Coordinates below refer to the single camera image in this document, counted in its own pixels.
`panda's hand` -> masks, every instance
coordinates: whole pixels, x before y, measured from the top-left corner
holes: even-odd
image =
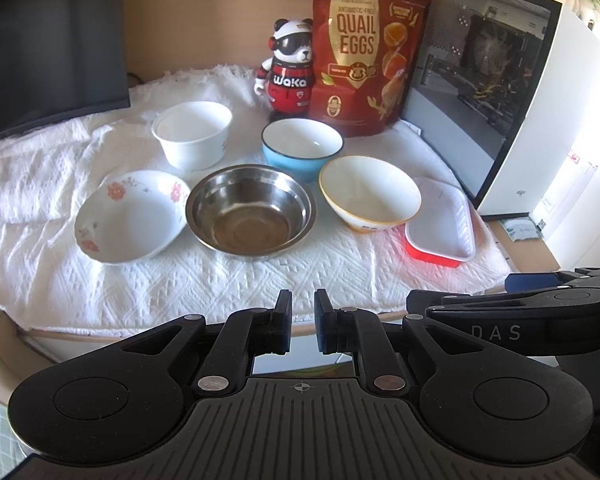
[[[253,86],[253,91],[256,92],[257,95],[262,95],[264,93],[265,80],[264,79],[256,79],[256,84]]]

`ribbed black plate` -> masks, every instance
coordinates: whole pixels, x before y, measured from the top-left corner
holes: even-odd
[[[11,480],[593,480],[573,458],[534,467],[467,459],[433,439],[400,399],[354,379],[252,378],[201,400],[166,444],[126,463],[87,468],[40,457]]]

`pink flower pattern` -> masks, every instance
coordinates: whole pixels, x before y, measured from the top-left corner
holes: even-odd
[[[179,202],[181,195],[182,195],[182,186],[180,185],[179,182],[174,182],[173,187],[171,187],[171,201],[175,202],[175,203]]]
[[[80,242],[80,247],[82,247],[85,251],[91,251],[92,253],[99,253],[100,249],[96,245],[96,242],[92,240],[83,240]]]
[[[112,200],[122,200],[125,197],[126,189],[119,182],[112,182],[107,186],[107,194]]]

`panda head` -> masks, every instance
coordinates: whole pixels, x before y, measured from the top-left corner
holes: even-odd
[[[314,21],[277,20],[274,33],[269,38],[269,48],[280,61],[291,64],[311,63],[314,51],[311,48]]]

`black monitor screen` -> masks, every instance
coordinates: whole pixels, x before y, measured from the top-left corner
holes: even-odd
[[[0,0],[0,138],[129,106],[123,0]]]

